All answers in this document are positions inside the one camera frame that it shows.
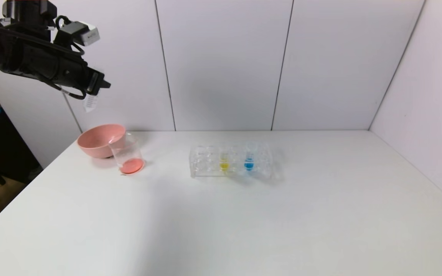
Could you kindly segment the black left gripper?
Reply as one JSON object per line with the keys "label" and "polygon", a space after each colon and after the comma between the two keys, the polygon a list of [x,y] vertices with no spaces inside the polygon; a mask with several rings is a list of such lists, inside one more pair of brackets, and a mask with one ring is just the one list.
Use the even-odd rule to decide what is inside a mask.
{"label": "black left gripper", "polygon": [[105,74],[88,66],[84,52],[56,52],[58,69],[54,74],[54,87],[69,96],[76,96],[65,88],[77,89],[81,96],[96,96],[100,89],[110,89]]}

